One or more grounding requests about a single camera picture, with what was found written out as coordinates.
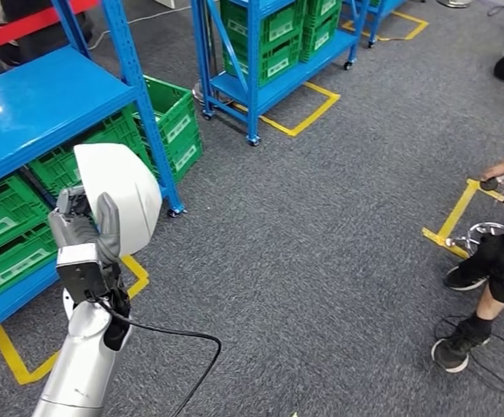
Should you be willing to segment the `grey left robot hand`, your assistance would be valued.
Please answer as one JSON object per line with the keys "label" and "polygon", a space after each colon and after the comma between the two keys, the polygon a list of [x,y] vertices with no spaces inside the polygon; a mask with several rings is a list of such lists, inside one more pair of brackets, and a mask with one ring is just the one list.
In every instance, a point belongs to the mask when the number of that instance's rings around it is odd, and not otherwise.
{"label": "grey left robot hand", "polygon": [[104,267],[120,255],[120,221],[117,205],[107,193],[98,198],[98,213],[93,220],[83,186],[61,190],[56,207],[48,215],[48,223],[59,248],[94,243],[98,259]]}

